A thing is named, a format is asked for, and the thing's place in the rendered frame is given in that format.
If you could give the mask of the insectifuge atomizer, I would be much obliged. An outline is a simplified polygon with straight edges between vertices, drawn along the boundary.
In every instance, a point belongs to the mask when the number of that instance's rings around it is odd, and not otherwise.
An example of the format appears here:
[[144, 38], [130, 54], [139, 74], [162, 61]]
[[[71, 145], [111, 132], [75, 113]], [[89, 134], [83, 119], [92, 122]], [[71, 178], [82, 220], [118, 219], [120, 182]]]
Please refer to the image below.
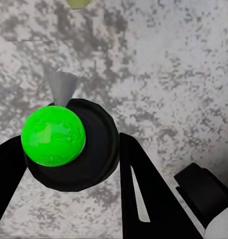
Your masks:
[[54, 105], [32, 113], [21, 132], [32, 175], [60, 192], [80, 192], [112, 177], [120, 168], [113, 118], [99, 104], [72, 99], [78, 76], [55, 71], [46, 78]]

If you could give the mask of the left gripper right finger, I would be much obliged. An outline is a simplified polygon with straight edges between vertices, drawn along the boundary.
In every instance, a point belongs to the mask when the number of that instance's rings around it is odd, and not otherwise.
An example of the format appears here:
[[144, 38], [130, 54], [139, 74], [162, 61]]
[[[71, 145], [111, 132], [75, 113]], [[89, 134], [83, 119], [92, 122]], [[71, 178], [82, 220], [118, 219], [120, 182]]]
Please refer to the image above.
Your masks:
[[[123, 239], [204, 239], [138, 140], [119, 134]], [[138, 217], [133, 167], [150, 222]]]

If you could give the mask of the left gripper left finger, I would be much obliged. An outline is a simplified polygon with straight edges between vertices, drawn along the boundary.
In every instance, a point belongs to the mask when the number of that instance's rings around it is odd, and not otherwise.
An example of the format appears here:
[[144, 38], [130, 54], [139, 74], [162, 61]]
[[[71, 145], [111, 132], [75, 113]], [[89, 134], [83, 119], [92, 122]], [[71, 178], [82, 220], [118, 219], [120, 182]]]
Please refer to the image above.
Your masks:
[[26, 168], [21, 135], [0, 145], [0, 220]]

